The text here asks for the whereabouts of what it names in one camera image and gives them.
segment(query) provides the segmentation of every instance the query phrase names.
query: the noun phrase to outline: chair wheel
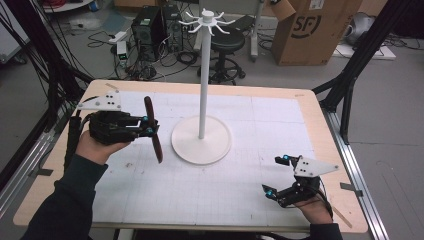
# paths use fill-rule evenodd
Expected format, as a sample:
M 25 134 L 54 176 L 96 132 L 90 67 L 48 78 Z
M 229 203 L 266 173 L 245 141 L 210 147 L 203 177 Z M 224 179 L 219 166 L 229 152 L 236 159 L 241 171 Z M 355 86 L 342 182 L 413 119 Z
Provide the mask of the chair wheel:
M 239 78 L 243 79 L 243 78 L 245 78 L 245 77 L 246 77 L 246 73 L 245 73 L 245 72 L 243 72 L 243 71 L 241 71 L 241 72 L 239 73 Z

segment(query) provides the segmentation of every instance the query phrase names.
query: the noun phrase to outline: power strip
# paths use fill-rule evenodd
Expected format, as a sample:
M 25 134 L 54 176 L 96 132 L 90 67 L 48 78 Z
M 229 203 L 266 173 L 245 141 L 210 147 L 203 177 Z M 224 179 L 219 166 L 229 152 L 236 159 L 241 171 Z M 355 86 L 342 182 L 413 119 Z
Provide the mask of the power strip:
M 121 41 L 124 37 L 127 36 L 127 32 L 118 32 L 115 34 L 115 38 L 109 39 L 110 43 L 116 44 L 117 42 Z

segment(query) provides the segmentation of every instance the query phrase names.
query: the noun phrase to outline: cardboard box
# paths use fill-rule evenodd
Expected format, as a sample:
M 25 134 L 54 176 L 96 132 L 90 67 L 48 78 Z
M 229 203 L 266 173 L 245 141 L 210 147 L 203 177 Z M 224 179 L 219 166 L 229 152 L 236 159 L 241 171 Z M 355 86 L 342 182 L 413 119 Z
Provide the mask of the cardboard box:
M 278 65 L 325 65 L 362 0 L 281 0 L 271 52 Z
M 363 0 L 358 12 L 364 12 L 369 16 L 378 16 L 387 0 Z
M 114 0 L 115 7 L 120 10 L 136 11 L 141 7 L 147 6 L 162 6 L 165 0 Z

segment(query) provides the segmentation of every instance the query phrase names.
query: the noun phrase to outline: white stand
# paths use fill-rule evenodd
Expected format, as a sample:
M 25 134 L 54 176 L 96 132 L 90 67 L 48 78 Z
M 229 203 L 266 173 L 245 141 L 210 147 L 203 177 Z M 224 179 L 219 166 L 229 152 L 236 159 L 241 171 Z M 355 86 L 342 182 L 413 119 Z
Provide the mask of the white stand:
M 206 116 L 212 27 L 217 27 L 221 32 L 227 33 L 217 25 L 216 18 L 214 18 L 213 12 L 203 10 L 202 18 L 196 18 L 199 26 L 191 31 L 194 33 L 201 27 L 203 31 L 200 115 L 182 120 L 172 132 L 172 146 L 175 152 L 188 162 L 202 165 L 222 159 L 231 148 L 231 133 L 227 126 L 214 117 Z M 180 23 L 190 25 L 195 22 Z

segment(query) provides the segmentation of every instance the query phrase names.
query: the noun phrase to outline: white grid paper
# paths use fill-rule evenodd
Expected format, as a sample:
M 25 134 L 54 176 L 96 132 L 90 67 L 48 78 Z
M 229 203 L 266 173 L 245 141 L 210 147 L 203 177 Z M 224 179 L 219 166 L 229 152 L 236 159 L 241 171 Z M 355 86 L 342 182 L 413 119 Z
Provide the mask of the white grid paper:
M 199 114 L 200 97 L 121 91 L 122 111 L 145 116 L 152 98 L 163 162 L 149 138 L 115 153 L 97 184 L 94 222 L 204 225 L 308 226 L 297 209 L 282 209 L 261 184 L 278 190 L 294 182 L 293 168 L 278 165 L 283 154 L 314 158 L 297 100 L 208 96 L 207 114 L 229 127 L 233 143 L 220 161 L 205 166 L 178 157 L 171 134 L 182 119 Z

